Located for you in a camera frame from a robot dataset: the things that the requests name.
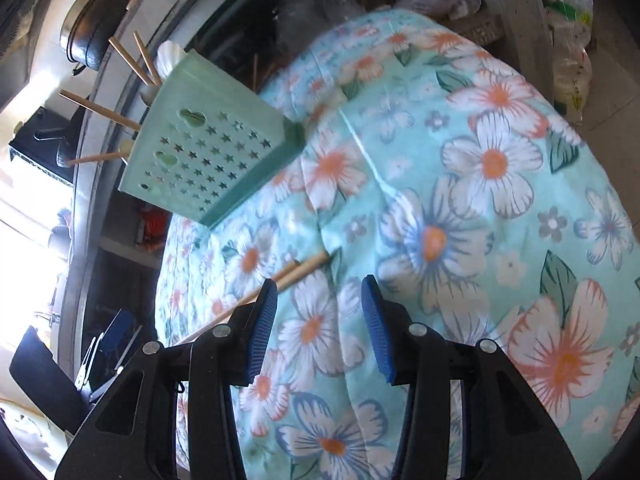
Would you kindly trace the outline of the floral quilted table cloth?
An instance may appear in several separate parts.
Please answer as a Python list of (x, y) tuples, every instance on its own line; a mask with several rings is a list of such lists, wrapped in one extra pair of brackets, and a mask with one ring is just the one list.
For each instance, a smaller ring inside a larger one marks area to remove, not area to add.
[(378, 371), (363, 278), (444, 338), (493, 339), (584, 476), (639, 405), (639, 242), (602, 166), (509, 65), (407, 10), (320, 36), (262, 90), (299, 158), (215, 229), (171, 220), (172, 346), (291, 261), (262, 371), (232, 402), (252, 479), (387, 479), (407, 391)]

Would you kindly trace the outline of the bamboo chopstick in caddy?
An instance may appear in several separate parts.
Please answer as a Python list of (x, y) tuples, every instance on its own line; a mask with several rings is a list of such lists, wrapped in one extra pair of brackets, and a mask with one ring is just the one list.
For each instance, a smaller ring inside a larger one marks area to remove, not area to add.
[(129, 66), (130, 70), (132, 70), (146, 86), (151, 87), (154, 84), (152, 79), (142, 70), (142, 67), (115, 37), (111, 37), (108, 42), (115, 52)]
[(155, 64), (153, 62), (152, 56), (150, 55), (149, 50), (145, 47), (144, 41), (140, 34), (135, 30), (134, 31), (134, 42), (136, 43), (138, 50), (143, 58), (146, 69), (148, 70), (151, 80), (153, 84), (156, 86), (160, 86), (162, 84), (162, 78), (160, 78), (160, 74), (158, 73)]
[(110, 160), (128, 160), (129, 154), (126, 152), (111, 152), (76, 158), (66, 162), (67, 167), (88, 164), (89, 162), (109, 162)]
[(99, 114), (100, 116), (109, 119), (111, 122), (116, 122), (116, 124), (119, 124), (132, 131), (141, 130), (141, 125), (137, 122), (134, 122), (128, 117), (114, 112), (114, 110), (110, 110), (109, 108), (96, 104), (95, 102), (92, 102), (88, 99), (82, 98), (76, 93), (62, 89), (58, 92), (58, 94), (62, 96), (62, 98), (69, 100), (70, 102), (74, 102), (77, 105), (85, 108), (86, 110), (91, 110), (93, 113)]

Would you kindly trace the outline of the mint green utensil caddy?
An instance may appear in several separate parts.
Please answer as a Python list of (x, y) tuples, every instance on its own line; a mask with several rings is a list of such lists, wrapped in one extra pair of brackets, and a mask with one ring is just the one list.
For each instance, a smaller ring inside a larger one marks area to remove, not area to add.
[(212, 228), (305, 144), (301, 124), (191, 51), (158, 90), (119, 189)]

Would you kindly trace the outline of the white shell-shaped spoon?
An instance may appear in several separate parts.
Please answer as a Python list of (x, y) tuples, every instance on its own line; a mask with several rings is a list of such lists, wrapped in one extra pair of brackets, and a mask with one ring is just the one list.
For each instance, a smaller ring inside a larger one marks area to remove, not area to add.
[(165, 81), (178, 64), (186, 57), (186, 51), (180, 44), (166, 40), (156, 51), (155, 67), (160, 80)]

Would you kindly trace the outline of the black wok on counter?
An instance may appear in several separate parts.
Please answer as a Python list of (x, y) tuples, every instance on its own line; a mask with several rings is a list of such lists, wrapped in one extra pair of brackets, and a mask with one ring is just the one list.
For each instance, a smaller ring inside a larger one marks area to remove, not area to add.
[(130, 0), (75, 0), (60, 30), (60, 45), (77, 77), (86, 68), (97, 72), (108, 40), (127, 12)]

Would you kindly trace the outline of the plastic bag of goods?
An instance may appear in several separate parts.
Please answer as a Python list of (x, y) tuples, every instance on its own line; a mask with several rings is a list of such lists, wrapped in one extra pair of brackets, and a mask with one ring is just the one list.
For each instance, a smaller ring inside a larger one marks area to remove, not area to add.
[(592, 65), (593, 0), (542, 0), (552, 43), (553, 104), (571, 124), (579, 124), (589, 98)]

